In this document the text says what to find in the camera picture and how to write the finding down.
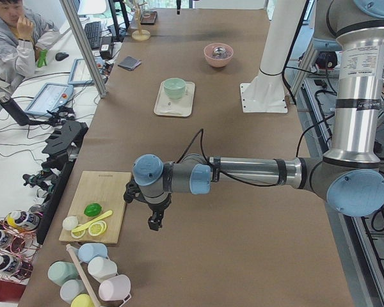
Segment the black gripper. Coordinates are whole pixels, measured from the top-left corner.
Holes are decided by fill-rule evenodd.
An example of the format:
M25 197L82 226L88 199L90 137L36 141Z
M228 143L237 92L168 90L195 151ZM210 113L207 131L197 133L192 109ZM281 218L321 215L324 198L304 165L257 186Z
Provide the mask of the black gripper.
M163 227L163 212L172 202L172 196L168 193L164 194L163 200L147 200L133 178L125 185L123 199L126 203L131 203L133 200L137 200L148 205L149 209L152 211L152 215L148 219L148 227L153 231L159 231L159 229Z

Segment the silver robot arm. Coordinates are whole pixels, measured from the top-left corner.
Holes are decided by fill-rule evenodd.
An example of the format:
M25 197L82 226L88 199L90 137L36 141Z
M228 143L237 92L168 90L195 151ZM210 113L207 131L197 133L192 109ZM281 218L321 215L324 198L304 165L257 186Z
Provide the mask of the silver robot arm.
M180 15L181 10L183 8L185 8L185 9L192 9L192 8L194 8L196 2L199 2L199 0L187 0L187 1L176 0L175 1L175 4L176 4L176 14Z
M342 59L330 149L320 159L244 159L184 152L176 162L137 158L124 200L146 203L151 230L162 226L173 193L207 194L221 177L256 186L290 185L351 217L384 204L384 178L374 154L384 67L384 1L318 1L314 37L336 41Z

